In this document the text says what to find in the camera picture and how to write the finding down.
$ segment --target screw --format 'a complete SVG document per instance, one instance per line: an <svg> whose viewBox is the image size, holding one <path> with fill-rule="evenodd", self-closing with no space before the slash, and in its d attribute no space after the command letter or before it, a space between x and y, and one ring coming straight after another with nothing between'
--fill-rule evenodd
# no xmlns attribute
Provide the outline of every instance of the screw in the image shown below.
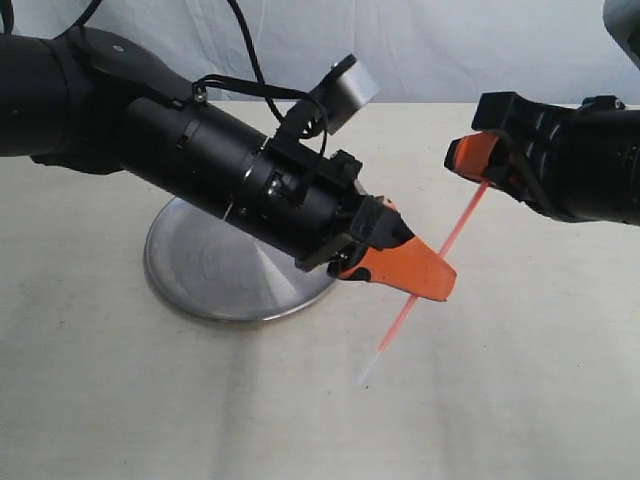
<svg viewBox="0 0 640 480"><path fill-rule="evenodd" d="M197 103L204 103L207 101L207 92L198 92L193 96L193 99Z"/></svg>

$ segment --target round metal stand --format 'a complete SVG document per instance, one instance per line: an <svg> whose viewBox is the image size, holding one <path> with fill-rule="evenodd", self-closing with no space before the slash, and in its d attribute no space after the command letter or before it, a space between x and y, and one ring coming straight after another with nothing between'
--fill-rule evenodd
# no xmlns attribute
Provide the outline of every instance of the round metal stand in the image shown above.
<svg viewBox="0 0 640 480"><path fill-rule="evenodd" d="M156 217L144 252L162 298L189 315L226 322L274 320L319 300L334 283L178 198Z"/></svg>

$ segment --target white table surface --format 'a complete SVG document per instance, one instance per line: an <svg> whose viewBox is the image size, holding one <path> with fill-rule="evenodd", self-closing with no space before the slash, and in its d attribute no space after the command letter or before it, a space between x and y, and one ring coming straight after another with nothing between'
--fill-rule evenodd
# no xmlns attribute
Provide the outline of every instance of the white table surface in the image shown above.
<svg viewBox="0 0 640 480"><path fill-rule="evenodd" d="M370 105L330 147L437 248L475 189L442 166L473 112ZM142 269L169 199L0 162L0 478L638 478L640 229L491 192L448 257L450 301L419 302L362 389L404 294L341 284L249 331L182 318Z"/></svg>

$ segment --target white backdrop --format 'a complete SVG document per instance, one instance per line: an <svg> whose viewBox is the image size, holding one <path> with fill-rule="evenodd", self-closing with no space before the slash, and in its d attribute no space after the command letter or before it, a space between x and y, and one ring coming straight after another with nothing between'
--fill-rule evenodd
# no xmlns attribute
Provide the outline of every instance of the white backdrop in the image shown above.
<svg viewBox="0 0 640 480"><path fill-rule="evenodd" d="M34 36L57 34L89 2L14 1L17 31ZM271 83L309 89L353 52L380 83L378 101L475 102L485 91L516 90L545 102L612 93L640 103L640 72L607 34L603 1L239 4ZM141 43L189 78L253 78L226 0L104 0L90 25Z"/></svg>

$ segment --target orange stick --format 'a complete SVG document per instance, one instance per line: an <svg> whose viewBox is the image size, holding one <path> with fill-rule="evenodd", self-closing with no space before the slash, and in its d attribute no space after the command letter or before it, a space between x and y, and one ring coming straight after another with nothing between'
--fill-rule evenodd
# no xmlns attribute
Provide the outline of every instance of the orange stick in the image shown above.
<svg viewBox="0 0 640 480"><path fill-rule="evenodd" d="M464 228L465 224L469 221L471 214L480 203L480 200L482 199L482 196L484 195L484 193L487 191L488 187L489 187L489 183L487 181L484 181L480 184L480 186L478 187L478 190L476 190L475 195L469 202L469 205L467 205L467 208L464 210L464 212L462 212L462 216L458 220L458 223L456 223L456 226L453 228L453 230L447 237L446 241L442 245L442 248L440 248L438 255L444 258L444 256L449 252L449 250L451 250L451 247L453 246L453 242L456 241L456 238L458 238L458 235L460 235L460 232ZM380 357L380 354L386 350L386 348L389 346L391 341L395 338L396 334L398 333L398 330L400 330L400 327L402 326L402 323L407 318L407 315L409 315L409 312L413 308L413 305L416 303L418 298L419 297L417 295L411 295L407 299L407 302L404 304L404 307L402 308L402 310L400 310L400 313L396 317L396 320L393 322L393 324L387 331L387 334L384 336L384 338L380 342L380 345L378 345L378 350L376 351L375 356L369 362L369 364L363 371L362 375L360 376L360 380L358 381L359 384L364 383L369 372L371 371L371 368L373 367L375 362L378 360L378 357Z"/></svg>

